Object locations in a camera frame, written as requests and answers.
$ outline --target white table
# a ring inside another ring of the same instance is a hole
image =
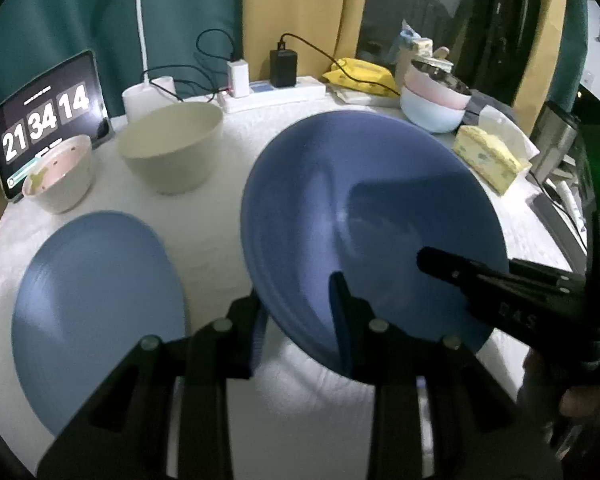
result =
[[[242,189],[258,154],[290,124],[344,108],[334,98],[228,115],[222,158],[210,180],[193,192],[161,196],[137,181],[116,153],[116,140],[94,152],[97,178],[87,198],[62,216],[30,202],[11,204],[0,223],[0,433],[32,471],[52,441],[30,408],[11,353],[11,316],[18,284],[40,245],[60,226],[85,213],[120,210],[147,222],[162,239],[196,330],[223,316],[251,283],[242,259],[238,212]],[[399,110],[377,112],[402,117]],[[120,127],[120,121],[114,125]],[[452,142],[452,136],[443,136]],[[496,210],[510,258],[569,269],[554,240],[528,208],[538,193],[515,183],[504,197],[485,190]],[[526,347],[494,332],[479,357],[514,396],[522,383]],[[228,385],[234,472],[245,479],[363,479],[372,420],[373,389],[314,362],[270,322],[262,365],[251,381]]]

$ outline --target digital clock display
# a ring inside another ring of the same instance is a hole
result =
[[[0,183],[14,200],[36,161],[64,139],[109,132],[93,52],[74,56],[0,104]]]

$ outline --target black power adapter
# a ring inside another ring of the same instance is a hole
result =
[[[278,48],[269,54],[269,71],[271,84],[276,88],[296,86],[298,53],[285,48],[285,44],[280,41]]]

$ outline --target oval blue plate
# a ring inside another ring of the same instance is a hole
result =
[[[18,290],[11,343],[31,407],[57,435],[146,334],[185,335],[180,281],[152,229],[97,212],[58,229]]]
[[[343,373],[329,276],[376,315],[429,340],[459,335],[474,352],[491,333],[458,288],[420,272],[427,245],[506,271],[500,223],[467,167],[417,126],[337,111],[293,124],[264,149],[242,197],[244,257],[282,330]]]

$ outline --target clock digit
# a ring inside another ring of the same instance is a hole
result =
[[[22,128],[22,124],[18,124],[18,126],[16,126],[14,136],[16,136],[20,141],[20,149],[24,150],[27,147],[27,143],[24,140],[24,130]]]
[[[35,132],[31,133],[31,138],[34,140],[38,140],[42,136],[42,131],[44,128],[42,124],[40,124],[40,114],[37,112],[33,112],[29,116],[29,126],[35,129]]]
[[[42,113],[42,129],[55,128],[58,120],[54,115],[54,107],[51,103],[47,103],[45,111]]]
[[[89,98],[87,97],[84,85],[80,85],[75,89],[74,110],[79,110],[80,108],[82,110],[89,109]]]
[[[71,119],[74,116],[69,106],[69,94],[62,94],[62,97],[58,99],[58,105],[64,108],[64,114],[67,119]]]
[[[9,145],[9,147],[7,148],[6,159],[7,162],[9,162],[10,160],[13,160],[16,157],[16,155],[18,155],[18,152],[13,149],[13,134],[11,132],[5,133],[4,139],[2,140],[3,147],[7,144]]]

